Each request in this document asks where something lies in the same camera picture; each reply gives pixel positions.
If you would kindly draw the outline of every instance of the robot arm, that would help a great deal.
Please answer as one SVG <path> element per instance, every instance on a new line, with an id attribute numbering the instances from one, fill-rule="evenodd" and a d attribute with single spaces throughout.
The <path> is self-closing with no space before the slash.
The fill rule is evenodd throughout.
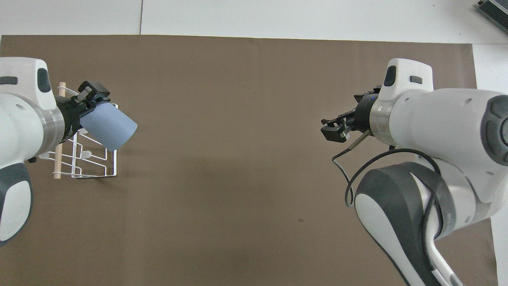
<path id="1" fill-rule="evenodd" d="M 361 223 L 408 285 L 462 285 L 434 240 L 502 207 L 508 96 L 434 91 L 429 66 L 393 59 L 384 84 L 355 97 L 356 109 L 322 121 L 328 140 L 345 142 L 349 131 L 360 130 L 391 149 L 405 148 L 387 154 L 408 150 L 430 156 L 369 171 L 354 197 Z"/>
<path id="2" fill-rule="evenodd" d="M 53 150 L 82 126 L 109 150 L 136 130 L 121 111 L 108 108 L 109 91 L 100 83 L 85 81 L 78 91 L 72 98 L 55 97 L 43 60 L 0 58 L 0 246 L 30 214 L 32 188 L 24 161 Z"/>

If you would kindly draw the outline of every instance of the brown paper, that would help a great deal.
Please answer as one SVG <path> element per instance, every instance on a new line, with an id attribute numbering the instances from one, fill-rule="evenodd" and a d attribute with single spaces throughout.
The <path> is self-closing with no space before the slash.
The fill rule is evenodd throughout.
<path id="1" fill-rule="evenodd" d="M 139 125 L 116 178 L 29 165 L 33 211 L 0 248 L 1 285 L 404 285 L 344 205 L 331 157 L 347 145 L 320 120 L 392 58 L 431 65 L 436 89 L 475 88 L 466 44 L 3 36 L 1 55 L 45 60 L 54 91 L 100 81 Z M 353 174 L 386 149 L 369 138 L 340 162 Z M 465 284 L 497 285 L 490 221 L 438 247 Z"/>

